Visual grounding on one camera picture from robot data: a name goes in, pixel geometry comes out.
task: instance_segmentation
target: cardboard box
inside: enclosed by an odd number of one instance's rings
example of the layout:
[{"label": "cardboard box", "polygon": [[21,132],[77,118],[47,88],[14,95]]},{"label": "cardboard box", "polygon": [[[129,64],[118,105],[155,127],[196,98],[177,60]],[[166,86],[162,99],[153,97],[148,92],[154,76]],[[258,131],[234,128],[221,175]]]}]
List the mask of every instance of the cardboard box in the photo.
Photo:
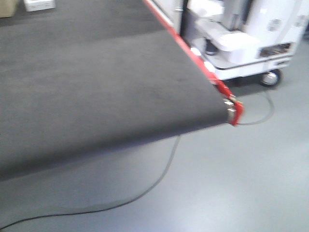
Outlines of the cardboard box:
[{"label": "cardboard box", "polygon": [[19,0],[0,0],[0,18],[12,17]]},{"label": "cardboard box", "polygon": [[24,0],[26,11],[40,11],[55,8],[55,0]]}]

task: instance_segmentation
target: white box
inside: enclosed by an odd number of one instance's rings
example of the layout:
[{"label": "white box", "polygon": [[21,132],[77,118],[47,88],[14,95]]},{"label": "white box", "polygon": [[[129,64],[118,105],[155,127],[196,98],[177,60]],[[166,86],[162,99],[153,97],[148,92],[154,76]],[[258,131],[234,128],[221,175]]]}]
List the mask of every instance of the white box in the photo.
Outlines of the white box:
[{"label": "white box", "polygon": [[24,0],[26,11],[40,11],[55,8],[55,0]]}]

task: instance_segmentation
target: gray conveyor belt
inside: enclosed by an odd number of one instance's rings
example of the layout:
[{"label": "gray conveyor belt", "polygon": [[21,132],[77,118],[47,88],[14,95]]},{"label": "gray conveyor belt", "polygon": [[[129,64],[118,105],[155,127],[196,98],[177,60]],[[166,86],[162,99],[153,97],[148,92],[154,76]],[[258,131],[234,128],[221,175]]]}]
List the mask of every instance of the gray conveyor belt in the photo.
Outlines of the gray conveyor belt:
[{"label": "gray conveyor belt", "polygon": [[141,0],[58,0],[0,19],[0,180],[227,118]]}]

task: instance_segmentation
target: cart wheel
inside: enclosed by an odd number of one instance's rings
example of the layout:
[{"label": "cart wheel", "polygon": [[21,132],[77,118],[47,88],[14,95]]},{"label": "cart wheel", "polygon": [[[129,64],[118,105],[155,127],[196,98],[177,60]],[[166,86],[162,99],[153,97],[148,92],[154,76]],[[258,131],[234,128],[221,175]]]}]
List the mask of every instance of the cart wheel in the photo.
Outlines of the cart wheel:
[{"label": "cart wheel", "polygon": [[262,75],[261,85],[266,87],[274,87],[281,81],[281,71],[279,69],[271,70]]}]

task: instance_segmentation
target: white panel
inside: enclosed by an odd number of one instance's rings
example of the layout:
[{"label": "white panel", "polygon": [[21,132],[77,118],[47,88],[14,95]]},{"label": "white panel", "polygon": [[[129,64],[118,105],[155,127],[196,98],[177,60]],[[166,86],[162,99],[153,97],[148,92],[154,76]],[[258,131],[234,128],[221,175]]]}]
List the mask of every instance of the white panel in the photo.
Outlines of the white panel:
[{"label": "white panel", "polygon": [[169,19],[174,21],[175,0],[154,0],[154,2],[167,14]]},{"label": "white panel", "polygon": [[240,70],[239,70],[239,76],[251,76],[251,75],[263,73],[265,72],[264,70],[265,67],[266,66],[264,62],[242,66],[240,67]]},{"label": "white panel", "polygon": [[271,60],[267,64],[268,70],[281,69],[290,65],[291,57]]},{"label": "white panel", "polygon": [[213,0],[190,0],[188,3],[188,9],[199,17],[214,17],[215,15],[222,15],[224,12],[223,3],[221,1]]},{"label": "white panel", "polygon": [[252,47],[259,40],[240,31],[230,32],[217,22],[200,19],[196,22],[197,29],[212,40],[212,43],[223,51],[234,51]]},{"label": "white panel", "polygon": [[227,70],[216,69],[215,73],[220,80],[228,80],[234,77],[239,77],[239,67]]},{"label": "white panel", "polygon": [[299,1],[256,0],[249,14],[245,32],[260,39],[260,46],[278,43],[298,11]]},{"label": "white panel", "polygon": [[256,46],[251,46],[245,49],[235,50],[232,52],[223,52],[224,57],[231,63],[242,65],[261,61],[257,60],[256,56],[258,53],[258,48]]},{"label": "white panel", "polygon": [[295,42],[298,45],[306,26],[308,25],[309,0],[303,0],[299,12],[295,15],[295,20],[291,25],[290,30],[284,35],[282,41]]}]

